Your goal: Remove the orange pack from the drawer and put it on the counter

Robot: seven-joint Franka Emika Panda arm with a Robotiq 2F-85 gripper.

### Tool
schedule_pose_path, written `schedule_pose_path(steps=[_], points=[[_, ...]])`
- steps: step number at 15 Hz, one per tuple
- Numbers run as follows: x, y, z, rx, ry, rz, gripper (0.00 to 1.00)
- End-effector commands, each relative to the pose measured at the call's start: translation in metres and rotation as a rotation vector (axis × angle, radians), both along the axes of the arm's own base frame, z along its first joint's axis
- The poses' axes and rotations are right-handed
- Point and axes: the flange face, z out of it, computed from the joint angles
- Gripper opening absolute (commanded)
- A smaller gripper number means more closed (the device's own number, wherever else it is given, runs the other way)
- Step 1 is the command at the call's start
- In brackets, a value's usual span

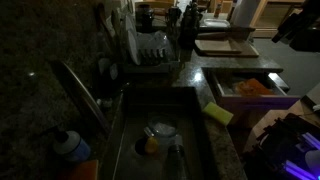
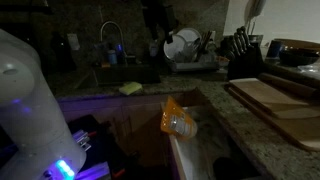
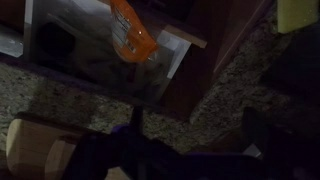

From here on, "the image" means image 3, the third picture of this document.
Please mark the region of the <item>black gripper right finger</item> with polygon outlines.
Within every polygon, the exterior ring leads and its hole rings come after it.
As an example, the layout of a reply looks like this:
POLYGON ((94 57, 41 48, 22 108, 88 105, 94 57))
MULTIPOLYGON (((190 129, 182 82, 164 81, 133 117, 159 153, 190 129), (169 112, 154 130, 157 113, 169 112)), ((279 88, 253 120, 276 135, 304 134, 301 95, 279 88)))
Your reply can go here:
POLYGON ((245 107, 241 120, 241 129, 247 140, 254 144, 260 152, 264 153, 269 132, 263 114, 252 107, 245 107))

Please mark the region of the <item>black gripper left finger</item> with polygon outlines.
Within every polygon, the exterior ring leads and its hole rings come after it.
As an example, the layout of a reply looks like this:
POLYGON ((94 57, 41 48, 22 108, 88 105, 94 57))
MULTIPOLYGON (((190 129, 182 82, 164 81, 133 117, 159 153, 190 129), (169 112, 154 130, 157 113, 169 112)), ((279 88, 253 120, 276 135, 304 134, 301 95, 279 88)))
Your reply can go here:
POLYGON ((130 127, 137 133, 143 132, 143 107, 135 106, 132 111, 130 127))

